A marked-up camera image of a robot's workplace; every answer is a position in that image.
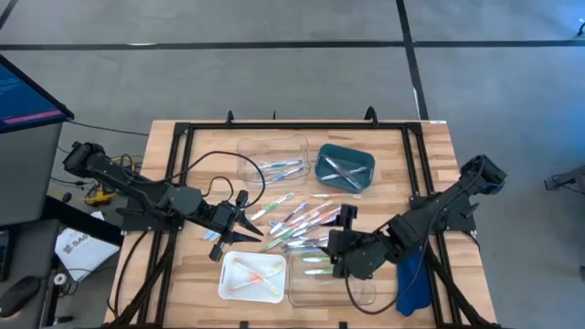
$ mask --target computer screen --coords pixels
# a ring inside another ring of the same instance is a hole
[[[64,122],[73,114],[0,56],[0,133]]]

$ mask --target clear plastic container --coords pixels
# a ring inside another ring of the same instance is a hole
[[[309,275],[306,271],[331,269],[328,261],[306,262],[305,258],[323,258],[319,249],[294,250],[288,254],[289,301],[294,306],[347,306],[346,281],[331,274]],[[370,280],[349,278],[349,289],[358,305],[370,305],[376,300],[376,287]]]
[[[309,142],[304,135],[270,140],[242,139],[237,148],[239,154],[248,156],[258,165],[267,188],[304,184],[311,173]],[[238,160],[238,178],[250,189],[262,187],[258,170],[242,158]]]

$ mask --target gray floor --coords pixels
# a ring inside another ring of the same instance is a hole
[[[7,3],[0,0],[0,5]],[[578,0],[407,0],[414,40],[571,39]],[[394,1],[20,0],[0,44],[400,39]],[[403,48],[10,51],[3,55],[81,122],[147,132],[154,119],[417,118]],[[585,323],[585,203],[542,180],[585,164],[585,48],[417,48],[429,115],[450,124],[460,163],[488,154],[509,174],[480,198],[479,240],[501,324]],[[94,141],[142,154],[145,139],[66,125],[61,146]],[[60,169],[54,175],[71,178]],[[51,186],[59,194],[62,186]],[[59,314],[101,323],[112,272],[84,281]]]

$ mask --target dark green tray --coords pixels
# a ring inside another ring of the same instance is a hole
[[[372,156],[372,154],[346,148],[339,145],[333,145],[330,143],[323,145],[319,150],[319,155],[317,155],[317,161],[314,167],[314,172],[317,175],[317,180],[321,184],[343,188],[344,190],[351,193],[359,193],[361,192],[361,190],[355,189],[343,177],[337,177],[326,181],[321,180],[321,177],[337,173],[336,170],[331,167],[331,165],[329,165],[325,160],[323,160],[321,154],[326,154],[327,156],[332,158],[338,165],[343,167],[346,171],[357,169],[361,166],[366,167],[367,170],[365,172],[353,174],[353,177],[363,187],[362,190],[372,184],[374,166],[376,164],[376,160],[374,159],[374,156]]]

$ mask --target cable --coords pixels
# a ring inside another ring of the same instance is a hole
[[[209,195],[209,193],[211,193],[211,186],[213,185],[213,181],[216,180],[216,179],[218,179],[218,178],[221,178],[221,179],[225,180],[229,184],[229,191],[230,191],[230,193],[229,193],[229,197],[226,199],[226,201],[229,201],[231,199],[231,197],[234,196],[234,186],[231,184],[231,182],[229,181],[229,179],[227,177],[225,177],[225,176],[215,176],[215,177],[211,178],[211,182],[209,182],[209,188],[207,189],[207,193],[205,193],[203,195],[203,197],[206,197],[206,196]]]
[[[142,241],[142,239],[144,239],[144,237],[146,236],[146,233],[148,233],[148,231],[145,231],[143,234],[141,234],[140,237],[138,237],[138,239],[136,240],[136,242],[134,242],[134,244],[130,248],[130,252],[128,252],[128,257],[126,257],[126,260],[124,261],[124,264],[122,265],[122,270],[120,271],[120,277],[118,278],[118,283],[116,285],[116,293],[114,294],[114,300],[113,300],[112,312],[115,315],[115,317],[118,317],[118,299],[120,297],[120,289],[122,288],[122,279],[124,277],[124,273],[126,272],[126,268],[128,267],[128,263],[130,262],[130,258],[134,254],[136,247],[138,247],[138,244],[140,243],[140,241]]]
[[[62,180],[62,179],[55,178],[53,176],[51,176],[51,179],[54,180],[54,181],[56,181],[56,182],[62,183],[62,184],[72,184],[72,185],[75,185],[75,186],[84,186],[84,185],[87,185],[87,184],[93,184],[93,182],[66,181],[66,180]]]
[[[53,184],[57,184],[57,185],[60,185],[60,186],[65,186],[65,187],[74,187],[74,188],[80,189],[81,191],[84,191],[85,190],[85,187],[83,187],[83,186],[74,186],[74,185],[69,185],[69,184],[63,184],[63,183],[60,183],[60,182],[53,182]]]
[[[99,270],[87,270],[87,269],[66,269],[67,271],[71,272],[71,271],[86,271],[89,274],[88,275],[92,275],[95,273],[99,273],[102,271],[107,271],[107,270],[115,270],[116,267],[115,266],[110,266],[110,267],[105,267],[103,269],[99,269]],[[73,288],[73,291],[71,291],[71,286],[75,284],[75,288]],[[58,293],[58,298],[63,298],[66,296],[72,296],[77,289],[79,288],[80,284],[77,281],[74,282],[67,282],[64,286],[59,287],[59,293]]]
[[[576,189],[574,189],[572,187],[568,187],[566,185],[562,185],[561,183],[559,183],[558,180],[557,180],[557,177],[559,177],[559,176],[561,176],[561,175],[553,175],[553,176],[550,177],[550,180],[553,181],[553,183],[555,183],[556,185],[558,185],[558,187],[562,187],[562,188],[567,189],[567,190],[569,190],[571,192],[574,192],[574,193],[577,193],[577,194],[580,194],[580,195],[584,195],[585,196],[585,192],[576,190]]]
[[[130,176],[128,176],[128,173],[126,173],[126,167],[124,166],[124,158],[128,157],[128,160],[130,160],[130,168],[134,174],[134,160],[132,159],[132,157],[128,154],[122,154],[122,156],[120,156],[120,166],[122,167],[122,174],[124,175],[124,177],[126,177],[126,179],[129,182],[132,182],[134,179]]]
[[[95,273],[99,273],[99,272],[103,272],[103,271],[107,271],[107,270],[115,270],[117,269],[117,266],[110,266],[110,267],[105,267],[103,269],[99,269],[99,270],[86,270],[86,269],[67,269],[67,271],[86,271],[89,272],[90,274],[95,274]]]
[[[94,184],[89,190],[88,193],[85,194],[85,197],[83,198],[83,202],[88,205],[88,206],[93,206],[93,204],[88,201],[88,199],[92,199],[91,194],[93,192],[95,192],[98,188],[100,187],[100,184]]]
[[[66,154],[70,154],[70,153],[71,153],[71,151],[67,151],[67,150],[65,150],[64,148],[62,148],[62,147],[61,147],[61,146],[59,146],[58,144],[57,144],[57,148],[58,148],[58,149],[59,149],[59,150],[60,150],[62,153],[66,153]]]
[[[248,161],[256,169],[256,171],[258,172],[258,174],[260,175],[260,178],[262,180],[262,190],[260,191],[258,196],[256,196],[254,201],[252,201],[251,203],[248,203],[248,205],[246,205],[246,206],[240,207],[240,209],[246,209],[246,208],[254,206],[261,199],[262,195],[264,194],[264,191],[266,190],[266,180],[264,179],[264,174],[262,173],[262,171],[260,170],[258,165],[256,163],[254,163],[248,156],[243,155],[243,154],[227,152],[227,151],[211,151],[211,152],[207,152],[206,154],[201,155],[198,159],[196,159],[196,161],[193,164],[190,164],[186,170],[183,170],[177,174],[171,175],[167,178],[163,178],[163,179],[156,180],[156,181],[137,181],[137,180],[131,180],[131,181],[133,183],[136,183],[136,184],[144,184],[144,185],[167,183],[167,182],[172,181],[174,178],[177,178],[185,173],[188,173],[189,170],[193,169],[193,167],[198,165],[203,159],[205,159],[206,157],[208,157],[212,154],[224,154],[224,155],[232,155],[232,156],[240,157],[240,158]]]
[[[137,132],[130,132],[130,131],[123,131],[123,130],[119,130],[119,129],[112,129],[112,128],[105,128],[105,127],[100,127],[100,126],[94,126],[91,124],[86,124],[86,123],[81,123],[81,122],[69,122],[72,124],[77,124],[83,127],[88,127],[88,128],[93,128],[93,129],[98,129],[98,130],[103,130],[106,132],[114,132],[114,133],[127,133],[127,134],[133,134],[133,135],[137,135],[137,136],[146,136],[148,137],[148,133],[137,133]]]
[[[473,235],[473,233],[472,233],[472,232],[470,232],[470,231],[462,231],[462,233],[463,233],[464,235],[468,236],[470,239],[472,239],[472,240],[473,240],[473,242],[475,243],[475,245],[477,246],[477,248],[478,248],[480,251],[482,250],[482,247],[480,247],[480,245],[479,245],[479,241],[478,241],[478,240],[477,240],[477,238],[476,238],[476,237]]]
[[[460,189],[456,194],[454,194],[453,196],[451,196],[447,201],[445,201],[440,207],[439,210],[437,210],[434,215],[431,218],[431,221],[429,222],[429,226],[427,227],[427,231],[425,232],[425,239],[422,245],[422,253],[420,255],[420,260],[419,263],[417,265],[417,269],[414,272],[414,276],[412,277],[412,279],[410,280],[409,284],[407,285],[406,289],[403,290],[401,293],[397,294],[397,296],[390,302],[388,303],[386,306],[382,307],[381,309],[377,310],[377,311],[368,311],[365,310],[363,308],[361,308],[356,300],[354,299],[354,296],[351,293],[351,290],[349,289],[349,272],[346,275],[346,290],[347,290],[347,295],[349,296],[349,300],[351,301],[351,303],[354,305],[354,307],[356,307],[361,313],[364,314],[368,314],[368,315],[376,315],[376,314],[380,314],[384,311],[386,311],[387,309],[389,309],[390,307],[392,307],[400,297],[403,297],[406,292],[409,291],[409,289],[414,285],[414,282],[417,280],[419,273],[420,273],[420,268],[422,266],[422,262],[424,260],[424,254],[425,252],[427,252],[427,247],[429,245],[429,237],[431,235],[431,231],[432,231],[432,225],[434,224],[434,221],[439,217],[440,213],[442,211],[445,210],[445,207],[449,206],[449,204],[451,204],[451,202],[458,197],[460,194],[463,193],[463,191],[467,190],[469,187],[473,186],[473,184],[475,184],[475,182],[477,182],[477,180],[482,176],[482,172],[484,170],[484,165],[485,165],[485,161],[482,158],[482,165],[480,166],[479,171],[477,172],[477,175],[473,178],[473,180],[469,183],[469,185],[466,188],[462,188]]]

